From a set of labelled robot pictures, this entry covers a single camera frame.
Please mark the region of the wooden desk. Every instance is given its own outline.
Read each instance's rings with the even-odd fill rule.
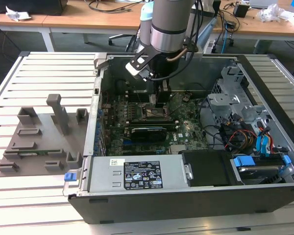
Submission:
[[[236,2],[235,0],[223,0],[221,2],[220,9],[230,2]],[[285,10],[292,10],[292,0],[279,0],[279,6]],[[233,7],[230,7],[227,11],[233,13]],[[240,29],[233,34],[234,38],[245,39],[268,39],[268,40],[294,40],[294,26],[289,22],[280,20],[280,22],[261,22],[256,18],[256,14],[259,9],[250,9],[247,12],[245,18],[238,18],[240,20]],[[233,22],[237,22],[235,18],[225,13],[225,19]],[[214,33],[221,32],[221,20],[218,17],[218,23],[213,30]]]
[[[221,9],[227,3],[235,0],[222,0]],[[279,0],[280,7],[290,10],[292,0]],[[113,9],[127,5],[128,3],[116,3],[112,0],[103,0],[99,4],[100,9]],[[69,0],[62,16],[32,15],[28,21],[15,22],[5,14],[0,14],[0,28],[5,31],[31,31],[40,32],[44,38],[48,51],[54,51],[52,33],[82,33],[84,42],[87,42],[88,33],[102,34],[135,34],[140,20],[142,4],[131,7],[132,11],[120,14],[106,14],[91,10],[84,0]],[[240,19],[240,29],[233,34],[233,38],[260,39],[260,40],[286,40],[294,41],[294,27],[283,20],[281,22],[262,23],[254,19],[257,9],[248,11],[245,18]],[[229,14],[225,14],[227,20],[236,21]],[[213,30],[211,38],[216,38],[221,31],[221,21]]]
[[[108,10],[128,4],[103,0],[98,8]],[[142,6],[143,4],[132,6],[131,12],[107,14],[90,9],[84,0],[69,0],[62,15],[47,16],[43,26],[137,30],[140,24]]]

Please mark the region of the wire bundle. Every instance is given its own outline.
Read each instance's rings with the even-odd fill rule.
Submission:
[[[134,2],[134,3],[131,3],[131,4],[128,4],[128,5],[125,5],[125,6],[121,6],[121,7],[118,7],[118,8],[115,8],[115,9],[110,9],[110,10],[102,10],[102,9],[99,9],[98,8],[98,5],[99,5],[99,0],[94,0],[94,1],[91,1],[90,3],[87,2],[87,0],[84,0],[88,7],[94,11],[98,11],[98,12],[102,12],[102,13],[107,13],[107,14],[116,14],[116,13],[124,13],[124,12],[130,12],[131,9],[128,8],[129,6],[133,6],[133,5],[137,5],[141,2],[144,2],[144,0],[141,0],[141,1],[138,1],[138,2]]]
[[[237,27],[233,30],[229,29],[227,27],[227,20],[225,19],[225,16],[224,16],[224,13],[227,13],[229,14],[230,16],[232,16],[233,18],[236,19],[236,21],[238,22],[237,24]],[[218,43],[221,35],[222,35],[222,40],[223,40],[223,46],[222,46],[222,51],[221,53],[224,53],[224,50],[225,50],[225,45],[226,45],[226,39],[227,39],[227,33],[230,33],[231,35],[233,33],[235,33],[236,31],[239,30],[239,28],[241,27],[241,23],[240,23],[240,20],[234,16],[232,13],[228,12],[228,11],[224,11],[224,10],[219,10],[218,12],[218,16],[221,18],[221,25],[222,25],[222,29],[221,29],[221,32],[216,40],[216,44]]]

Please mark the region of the computer case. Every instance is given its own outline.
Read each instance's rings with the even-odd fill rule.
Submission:
[[[60,16],[67,2],[68,0],[0,0],[0,13],[6,12],[7,6],[18,12]]]

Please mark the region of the power supply label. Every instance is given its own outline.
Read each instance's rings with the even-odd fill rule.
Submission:
[[[126,190],[163,188],[160,162],[124,163],[124,188]]]

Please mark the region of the white paper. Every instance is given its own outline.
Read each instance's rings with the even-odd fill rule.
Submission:
[[[294,16],[294,12],[291,12],[291,11],[283,11],[279,18],[281,19],[284,19],[284,20],[288,20],[290,17],[293,17]]]
[[[31,17],[29,16],[29,14],[27,12],[13,11],[13,10],[9,9],[7,6],[5,8],[6,8],[6,15],[14,21],[18,22],[19,20],[31,19]]]

